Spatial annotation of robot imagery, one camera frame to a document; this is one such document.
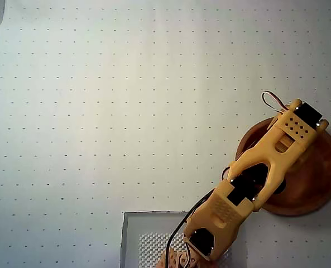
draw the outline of table surface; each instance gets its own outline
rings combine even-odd
[[[331,0],[7,1],[0,26],[0,267],[119,267],[125,211],[216,186],[260,93],[331,134]],[[243,225],[247,267],[331,267],[331,201]]]

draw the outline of cable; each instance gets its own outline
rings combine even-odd
[[[230,168],[230,167],[228,166],[227,168],[225,168],[225,169],[222,171],[222,174],[221,174],[221,180],[224,180],[223,175],[225,175],[225,172],[226,172],[229,168]]]
[[[265,100],[265,95],[268,94],[269,96],[271,96],[278,104],[279,106],[283,109],[283,110],[288,110],[288,108],[283,104],[283,102],[273,93],[273,92],[270,92],[268,90],[266,91],[263,91],[262,92],[262,100],[263,102],[265,103],[265,105],[267,105],[268,107],[272,108],[273,110],[275,110],[276,112],[279,112],[281,114],[283,114],[282,111],[280,110],[277,110],[276,108],[274,108],[272,105],[270,105],[266,100]]]
[[[170,244],[178,230],[183,226],[183,224],[186,222],[188,217],[200,206],[202,205],[212,194],[214,189],[212,189],[210,192],[208,192],[204,197],[202,197],[190,210],[189,212],[185,215],[184,219],[179,223],[179,225],[175,228],[173,233],[170,235],[169,240],[167,241],[166,248],[165,248],[165,268],[169,268],[169,249],[170,249]]]
[[[186,246],[186,254],[188,254],[188,260],[186,262],[186,264],[184,265],[184,268],[188,268],[189,264],[190,264],[190,248],[188,243],[185,243]]]

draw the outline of robotic arm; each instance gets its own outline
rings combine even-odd
[[[193,206],[175,230],[174,234],[186,222],[187,252],[170,253],[170,237],[157,267],[208,267],[206,261],[221,257],[236,239],[243,221],[273,195],[287,170],[328,127],[328,121],[320,120],[322,115],[307,103],[295,99],[287,107],[273,93],[265,91],[262,99],[268,106],[265,94],[281,106],[280,111],[276,110],[278,116],[254,147],[230,163],[219,185]],[[258,171],[266,177],[256,176]]]

